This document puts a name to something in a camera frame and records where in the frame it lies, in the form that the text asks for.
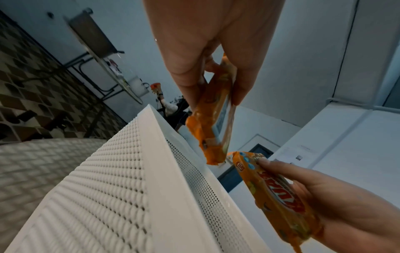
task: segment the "red logo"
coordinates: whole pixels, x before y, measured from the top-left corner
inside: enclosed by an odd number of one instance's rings
[[[243,164],[241,162],[236,163],[236,168],[239,168],[240,171],[243,171],[245,169],[245,167],[243,166]]]
[[[286,180],[280,176],[271,175],[266,171],[257,172],[264,179],[272,195],[285,207],[297,213],[304,213],[305,207],[300,198],[292,192]]]

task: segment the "checkered floor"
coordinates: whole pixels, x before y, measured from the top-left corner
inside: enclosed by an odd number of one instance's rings
[[[62,73],[49,81],[15,80],[40,77],[38,70],[51,71],[58,67],[50,56],[17,27],[0,17],[0,144],[44,138],[83,138],[86,130],[103,104],[83,119],[83,112],[95,101],[95,96],[73,76]],[[16,119],[27,110],[37,115],[27,122]],[[49,132],[45,127],[60,113],[67,113],[64,130]],[[109,139],[125,122],[109,108],[102,113],[92,138]]]

